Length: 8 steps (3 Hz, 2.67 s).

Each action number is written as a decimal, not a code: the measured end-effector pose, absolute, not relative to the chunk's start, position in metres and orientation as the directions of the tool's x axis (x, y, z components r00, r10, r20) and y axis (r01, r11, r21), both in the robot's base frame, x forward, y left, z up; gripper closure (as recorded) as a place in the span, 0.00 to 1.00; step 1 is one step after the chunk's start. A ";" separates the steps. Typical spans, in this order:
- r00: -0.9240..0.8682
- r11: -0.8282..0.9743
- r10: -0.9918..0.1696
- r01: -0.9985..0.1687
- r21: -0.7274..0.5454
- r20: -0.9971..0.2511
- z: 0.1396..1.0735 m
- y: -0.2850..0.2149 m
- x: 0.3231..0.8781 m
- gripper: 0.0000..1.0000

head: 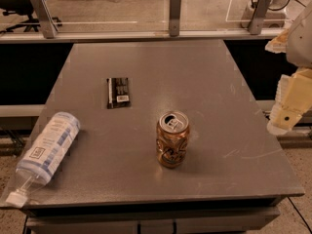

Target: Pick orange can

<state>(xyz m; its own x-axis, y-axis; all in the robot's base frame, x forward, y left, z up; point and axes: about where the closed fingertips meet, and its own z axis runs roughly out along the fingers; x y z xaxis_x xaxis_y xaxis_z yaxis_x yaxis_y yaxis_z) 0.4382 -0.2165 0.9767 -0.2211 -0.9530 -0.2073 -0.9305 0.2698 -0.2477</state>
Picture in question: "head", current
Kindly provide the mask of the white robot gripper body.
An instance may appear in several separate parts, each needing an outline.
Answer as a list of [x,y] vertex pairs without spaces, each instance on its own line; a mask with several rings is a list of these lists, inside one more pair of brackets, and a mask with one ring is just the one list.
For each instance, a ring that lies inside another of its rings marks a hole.
[[288,62],[298,67],[312,67],[312,2],[290,27],[286,55]]

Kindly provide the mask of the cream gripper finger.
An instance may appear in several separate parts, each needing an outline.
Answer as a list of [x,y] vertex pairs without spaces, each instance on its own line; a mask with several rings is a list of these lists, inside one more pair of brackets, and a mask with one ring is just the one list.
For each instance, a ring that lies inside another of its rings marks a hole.
[[300,67],[292,76],[283,74],[269,115],[268,132],[274,136],[288,133],[311,107],[312,69]]
[[285,29],[266,44],[265,50],[274,54],[284,53],[287,48],[288,36],[289,30]]

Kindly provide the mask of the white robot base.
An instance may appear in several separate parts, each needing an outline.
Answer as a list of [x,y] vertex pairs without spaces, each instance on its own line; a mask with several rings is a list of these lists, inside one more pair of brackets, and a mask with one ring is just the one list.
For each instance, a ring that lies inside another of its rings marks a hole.
[[286,7],[291,0],[250,0],[242,15],[241,26],[248,28],[253,19],[263,19],[266,28],[283,27],[287,19]]

